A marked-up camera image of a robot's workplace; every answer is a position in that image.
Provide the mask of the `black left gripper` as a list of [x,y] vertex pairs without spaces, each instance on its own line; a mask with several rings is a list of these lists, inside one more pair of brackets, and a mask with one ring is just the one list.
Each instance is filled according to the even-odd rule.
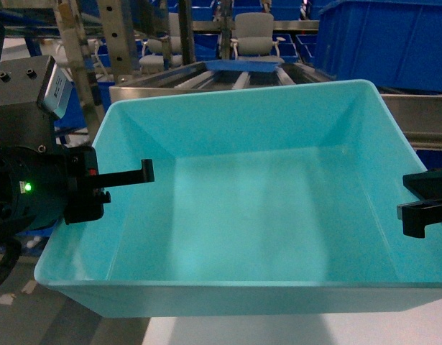
[[[92,147],[63,149],[58,155],[44,155],[27,149],[17,151],[18,183],[29,184],[30,190],[18,187],[16,210],[18,230],[36,230],[52,226],[64,217],[67,224],[100,219],[103,205],[111,194],[103,188],[152,183],[153,161],[141,160],[138,170],[98,175],[96,151]],[[93,176],[93,187],[80,186],[80,179]]]

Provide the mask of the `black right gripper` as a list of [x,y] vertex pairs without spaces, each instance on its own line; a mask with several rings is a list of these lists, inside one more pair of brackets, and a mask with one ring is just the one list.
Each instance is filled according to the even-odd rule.
[[397,206],[405,236],[425,238],[425,228],[442,224],[442,168],[404,175],[403,185],[417,198]]

